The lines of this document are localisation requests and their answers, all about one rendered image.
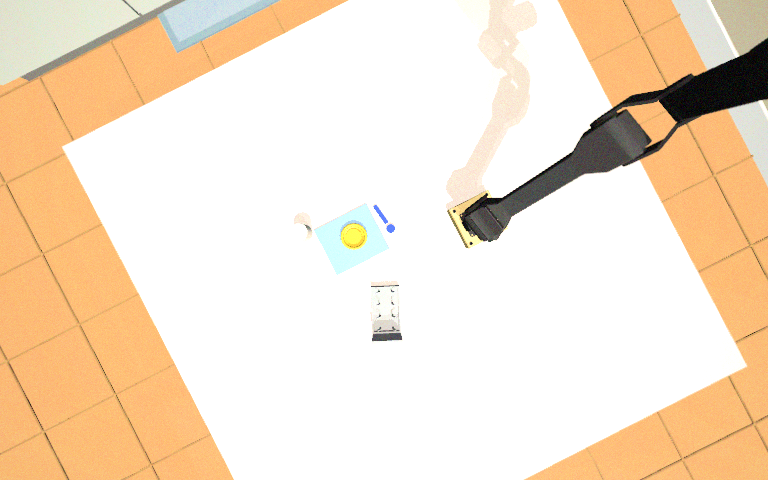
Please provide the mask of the white dish rack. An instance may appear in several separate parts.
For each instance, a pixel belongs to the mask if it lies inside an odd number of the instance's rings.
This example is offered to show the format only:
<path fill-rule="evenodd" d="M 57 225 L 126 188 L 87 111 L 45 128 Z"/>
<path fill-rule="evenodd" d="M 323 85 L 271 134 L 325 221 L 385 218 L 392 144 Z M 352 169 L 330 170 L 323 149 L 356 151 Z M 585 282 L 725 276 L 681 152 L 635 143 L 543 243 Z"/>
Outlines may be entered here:
<path fill-rule="evenodd" d="M 399 285 L 371 286 L 372 344 L 403 343 Z"/>

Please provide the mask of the light blue square mat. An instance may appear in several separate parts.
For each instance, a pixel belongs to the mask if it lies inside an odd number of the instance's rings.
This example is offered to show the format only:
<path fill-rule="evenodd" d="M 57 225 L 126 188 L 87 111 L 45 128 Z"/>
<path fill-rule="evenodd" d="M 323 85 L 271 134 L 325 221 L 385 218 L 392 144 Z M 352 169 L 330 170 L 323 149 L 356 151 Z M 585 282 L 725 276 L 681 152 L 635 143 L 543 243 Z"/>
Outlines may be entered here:
<path fill-rule="evenodd" d="M 343 228 L 351 223 L 364 227 L 367 241 L 360 249 L 352 250 L 341 241 Z M 314 230 L 337 275 L 389 249 L 367 204 Z"/>

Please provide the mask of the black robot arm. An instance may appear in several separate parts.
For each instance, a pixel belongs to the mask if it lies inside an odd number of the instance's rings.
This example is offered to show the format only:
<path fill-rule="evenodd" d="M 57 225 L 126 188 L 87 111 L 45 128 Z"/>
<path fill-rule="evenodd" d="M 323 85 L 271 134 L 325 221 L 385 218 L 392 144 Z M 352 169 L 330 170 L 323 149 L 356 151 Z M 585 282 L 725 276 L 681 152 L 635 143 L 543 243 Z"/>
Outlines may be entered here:
<path fill-rule="evenodd" d="M 627 97 L 592 121 L 573 152 L 504 197 L 479 198 L 459 215 L 462 225 L 480 241 L 498 240 L 514 215 L 583 175 L 629 166 L 661 150 L 679 127 L 703 115 L 765 99 L 768 37 L 749 53 L 697 75 L 689 73 L 663 90 Z M 664 139 L 649 145 L 652 138 L 630 112 L 617 111 L 657 101 L 677 123 Z"/>

